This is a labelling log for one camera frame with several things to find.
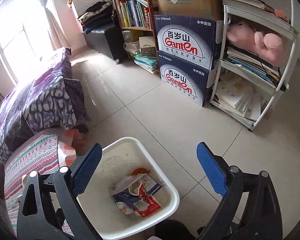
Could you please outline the pink plush toy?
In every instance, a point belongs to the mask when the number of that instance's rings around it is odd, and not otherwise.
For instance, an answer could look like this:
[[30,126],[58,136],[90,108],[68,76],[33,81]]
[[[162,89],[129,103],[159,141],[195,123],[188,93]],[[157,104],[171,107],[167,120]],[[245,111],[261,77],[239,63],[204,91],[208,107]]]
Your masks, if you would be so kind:
[[274,33],[255,31],[246,22],[239,21],[228,26],[226,37],[233,46],[254,53],[274,66],[283,61],[283,42]]

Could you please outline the white plastic shelf rack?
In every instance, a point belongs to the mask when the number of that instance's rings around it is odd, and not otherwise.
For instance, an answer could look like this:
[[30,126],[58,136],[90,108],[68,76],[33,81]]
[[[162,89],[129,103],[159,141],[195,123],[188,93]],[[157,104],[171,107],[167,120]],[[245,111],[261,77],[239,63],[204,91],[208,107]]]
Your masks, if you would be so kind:
[[222,0],[221,55],[210,103],[252,131],[273,108],[300,51],[300,4],[291,18],[262,0]]

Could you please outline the window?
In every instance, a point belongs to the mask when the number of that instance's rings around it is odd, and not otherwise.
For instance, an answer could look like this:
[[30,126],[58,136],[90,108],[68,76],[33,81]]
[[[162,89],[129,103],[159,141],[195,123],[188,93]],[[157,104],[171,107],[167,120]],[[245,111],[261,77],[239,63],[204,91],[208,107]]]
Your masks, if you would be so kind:
[[42,71],[52,51],[38,0],[0,0],[0,59],[14,84]]

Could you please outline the patterned striped tablecloth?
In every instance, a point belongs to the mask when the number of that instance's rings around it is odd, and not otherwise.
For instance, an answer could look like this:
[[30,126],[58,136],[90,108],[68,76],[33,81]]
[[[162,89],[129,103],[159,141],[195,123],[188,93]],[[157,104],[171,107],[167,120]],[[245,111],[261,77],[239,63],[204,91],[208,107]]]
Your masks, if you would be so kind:
[[76,129],[46,129],[32,136],[15,150],[4,167],[4,197],[13,232],[17,232],[20,197],[23,194],[23,176],[33,170],[49,174],[59,168],[58,143],[72,144]]

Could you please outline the purple patterned bed quilt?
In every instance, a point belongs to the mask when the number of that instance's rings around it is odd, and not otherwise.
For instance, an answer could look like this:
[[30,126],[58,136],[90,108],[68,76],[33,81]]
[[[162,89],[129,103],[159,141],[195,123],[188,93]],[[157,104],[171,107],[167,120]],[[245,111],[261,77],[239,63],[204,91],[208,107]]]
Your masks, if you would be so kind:
[[38,132],[72,129],[90,121],[81,82],[73,79],[71,49],[57,49],[41,72],[19,82],[0,106],[0,165]]

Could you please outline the lower Ganten water carton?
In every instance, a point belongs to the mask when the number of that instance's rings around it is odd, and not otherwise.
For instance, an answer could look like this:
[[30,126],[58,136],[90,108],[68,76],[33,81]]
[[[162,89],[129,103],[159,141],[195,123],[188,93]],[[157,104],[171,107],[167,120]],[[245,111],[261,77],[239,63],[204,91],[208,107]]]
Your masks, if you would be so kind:
[[196,64],[158,51],[161,80],[200,106],[209,102],[217,68],[207,70]]

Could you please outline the blue cardboard box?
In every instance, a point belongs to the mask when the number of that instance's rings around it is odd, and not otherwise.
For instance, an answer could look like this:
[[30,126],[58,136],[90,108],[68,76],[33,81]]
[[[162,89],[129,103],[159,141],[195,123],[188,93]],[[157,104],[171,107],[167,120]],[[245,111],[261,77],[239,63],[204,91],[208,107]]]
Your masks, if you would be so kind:
[[138,209],[136,204],[138,202],[143,201],[143,199],[140,198],[139,196],[132,195],[129,192],[126,192],[126,191],[119,192],[119,193],[115,194],[114,197],[118,201],[124,202],[130,208],[132,208],[134,210]]

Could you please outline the wooden bookshelf with books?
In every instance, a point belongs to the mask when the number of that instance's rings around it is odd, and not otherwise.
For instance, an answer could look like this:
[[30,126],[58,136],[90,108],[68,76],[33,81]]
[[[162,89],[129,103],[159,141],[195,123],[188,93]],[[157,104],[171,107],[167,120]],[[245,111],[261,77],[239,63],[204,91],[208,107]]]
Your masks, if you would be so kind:
[[157,0],[113,0],[128,57],[154,74],[159,71],[154,13]]

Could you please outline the white plastic trash bin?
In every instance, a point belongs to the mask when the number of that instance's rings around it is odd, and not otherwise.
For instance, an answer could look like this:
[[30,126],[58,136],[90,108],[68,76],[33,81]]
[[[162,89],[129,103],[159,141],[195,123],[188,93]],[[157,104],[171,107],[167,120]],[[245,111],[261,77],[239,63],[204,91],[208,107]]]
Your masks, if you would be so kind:
[[180,197],[142,143],[124,137],[102,158],[78,202],[103,239],[124,239],[175,213]]

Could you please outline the folded clothes pile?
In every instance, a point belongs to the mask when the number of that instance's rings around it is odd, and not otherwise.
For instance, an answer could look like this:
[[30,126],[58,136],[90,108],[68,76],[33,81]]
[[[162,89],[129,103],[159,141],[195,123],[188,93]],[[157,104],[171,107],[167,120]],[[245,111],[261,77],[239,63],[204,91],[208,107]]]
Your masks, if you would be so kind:
[[112,22],[113,2],[112,0],[97,2],[89,7],[82,16],[78,17],[78,22],[82,26],[84,34],[89,34],[92,30]]

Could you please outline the orange sausage piece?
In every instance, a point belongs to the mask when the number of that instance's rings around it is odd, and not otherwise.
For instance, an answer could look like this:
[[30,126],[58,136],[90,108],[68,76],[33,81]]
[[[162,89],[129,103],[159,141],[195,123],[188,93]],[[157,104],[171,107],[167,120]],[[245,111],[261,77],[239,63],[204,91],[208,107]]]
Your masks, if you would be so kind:
[[131,175],[132,176],[137,176],[139,174],[149,174],[150,173],[150,170],[149,169],[146,169],[144,167],[140,167],[140,168],[136,168],[132,173]]

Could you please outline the dark storage bench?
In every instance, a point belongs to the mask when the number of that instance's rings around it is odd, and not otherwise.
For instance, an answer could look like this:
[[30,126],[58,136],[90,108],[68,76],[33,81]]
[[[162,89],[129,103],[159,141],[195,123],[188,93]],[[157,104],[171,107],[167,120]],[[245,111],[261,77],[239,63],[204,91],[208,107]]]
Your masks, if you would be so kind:
[[121,28],[113,23],[108,23],[84,34],[89,48],[100,52],[108,58],[121,62],[127,58],[127,52],[123,48],[124,40]]

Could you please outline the white tissue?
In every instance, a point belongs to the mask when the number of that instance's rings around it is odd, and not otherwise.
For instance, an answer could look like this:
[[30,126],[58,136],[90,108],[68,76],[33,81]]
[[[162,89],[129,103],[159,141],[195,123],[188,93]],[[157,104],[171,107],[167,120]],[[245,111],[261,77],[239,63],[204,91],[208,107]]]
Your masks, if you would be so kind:
[[128,206],[125,202],[116,202],[116,206],[125,215],[131,215],[135,213],[134,209]]

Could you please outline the upper Ganten water carton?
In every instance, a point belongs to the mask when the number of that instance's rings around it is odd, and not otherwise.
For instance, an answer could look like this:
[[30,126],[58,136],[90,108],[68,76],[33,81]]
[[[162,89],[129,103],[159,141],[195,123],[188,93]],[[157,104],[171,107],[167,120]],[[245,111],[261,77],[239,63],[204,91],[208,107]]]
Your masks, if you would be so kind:
[[223,21],[163,15],[154,16],[159,50],[212,70],[220,57]]

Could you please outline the ganten water carton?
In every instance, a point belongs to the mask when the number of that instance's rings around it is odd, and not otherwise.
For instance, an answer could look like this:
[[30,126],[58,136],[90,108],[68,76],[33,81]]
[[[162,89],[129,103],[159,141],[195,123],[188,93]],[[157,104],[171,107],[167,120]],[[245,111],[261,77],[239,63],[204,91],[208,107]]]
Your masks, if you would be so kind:
[[158,51],[161,80],[200,106],[209,102],[217,68],[207,70],[196,64]]
[[163,15],[154,16],[159,50],[212,70],[220,57],[223,21]]

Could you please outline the red snack packet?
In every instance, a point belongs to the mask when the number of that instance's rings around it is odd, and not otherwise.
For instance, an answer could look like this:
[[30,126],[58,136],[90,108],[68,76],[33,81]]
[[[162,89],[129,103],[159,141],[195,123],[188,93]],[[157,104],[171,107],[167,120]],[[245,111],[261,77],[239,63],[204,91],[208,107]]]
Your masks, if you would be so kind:
[[151,213],[161,209],[160,203],[153,196],[161,189],[161,185],[157,183],[149,174],[142,174],[142,176],[129,186],[128,192],[132,195],[139,196],[143,201],[136,205],[138,209],[135,212],[141,216],[146,217]]

